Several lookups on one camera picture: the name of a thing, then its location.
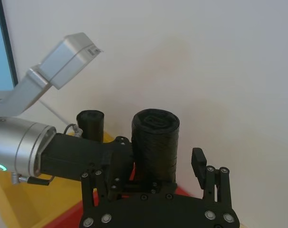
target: white wall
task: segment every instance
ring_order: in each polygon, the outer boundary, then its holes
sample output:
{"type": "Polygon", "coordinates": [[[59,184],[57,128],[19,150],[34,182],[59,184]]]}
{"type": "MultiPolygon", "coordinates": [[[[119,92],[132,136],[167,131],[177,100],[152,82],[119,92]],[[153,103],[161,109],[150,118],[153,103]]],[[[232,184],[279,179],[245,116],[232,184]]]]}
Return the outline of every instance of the white wall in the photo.
{"type": "Polygon", "coordinates": [[[191,149],[231,170],[233,207],[250,228],[288,227],[288,0],[4,1],[18,75],[65,35],[104,50],[43,101],[74,122],[106,114],[130,136],[145,108],[181,120],[177,180],[200,196],[191,149]]]}

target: screen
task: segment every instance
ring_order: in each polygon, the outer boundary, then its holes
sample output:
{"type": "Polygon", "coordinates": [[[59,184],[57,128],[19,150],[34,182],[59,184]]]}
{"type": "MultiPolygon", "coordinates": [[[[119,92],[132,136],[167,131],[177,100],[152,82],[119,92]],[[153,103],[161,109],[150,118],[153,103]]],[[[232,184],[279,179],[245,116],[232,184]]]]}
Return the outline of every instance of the screen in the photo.
{"type": "Polygon", "coordinates": [[[13,55],[0,0],[0,91],[12,90],[16,83],[13,55]]]}

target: yellow surface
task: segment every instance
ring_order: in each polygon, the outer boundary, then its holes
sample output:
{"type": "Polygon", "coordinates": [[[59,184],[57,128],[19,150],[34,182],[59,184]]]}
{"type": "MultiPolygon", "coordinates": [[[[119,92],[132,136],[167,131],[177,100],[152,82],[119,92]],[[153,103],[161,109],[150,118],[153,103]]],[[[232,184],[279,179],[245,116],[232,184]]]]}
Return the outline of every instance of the yellow surface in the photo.
{"type": "MultiPolygon", "coordinates": [[[[112,140],[104,134],[104,142],[112,140]]],[[[50,186],[12,185],[10,173],[0,171],[0,215],[8,228],[41,228],[81,199],[79,181],[55,178],[50,186]]]]}

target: red surface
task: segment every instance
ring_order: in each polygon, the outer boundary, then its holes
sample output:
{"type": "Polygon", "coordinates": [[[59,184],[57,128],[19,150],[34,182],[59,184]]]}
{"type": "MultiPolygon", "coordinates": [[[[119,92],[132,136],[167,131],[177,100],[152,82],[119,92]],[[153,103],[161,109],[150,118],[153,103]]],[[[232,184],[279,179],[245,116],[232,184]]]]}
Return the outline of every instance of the red surface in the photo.
{"type": "MultiPolygon", "coordinates": [[[[178,187],[176,194],[189,196],[189,194],[178,187]]],[[[95,205],[98,204],[97,193],[94,193],[95,205]]],[[[83,215],[83,205],[79,202],[77,205],[70,208],[64,214],[59,216],[57,219],[46,225],[44,228],[77,228],[79,226],[79,221],[83,215]]]]}

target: black cylindrical object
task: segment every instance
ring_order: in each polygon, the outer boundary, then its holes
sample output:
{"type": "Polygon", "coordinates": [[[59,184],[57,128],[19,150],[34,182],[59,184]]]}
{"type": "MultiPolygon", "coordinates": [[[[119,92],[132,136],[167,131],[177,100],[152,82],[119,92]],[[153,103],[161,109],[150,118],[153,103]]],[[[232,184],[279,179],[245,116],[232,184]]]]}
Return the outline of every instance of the black cylindrical object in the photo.
{"type": "Polygon", "coordinates": [[[103,142],[104,113],[97,110],[82,111],[77,115],[77,124],[83,130],[84,139],[103,142]]]}
{"type": "Polygon", "coordinates": [[[177,116],[160,109],[146,109],[134,116],[135,180],[175,182],[179,125],[177,116]]]}

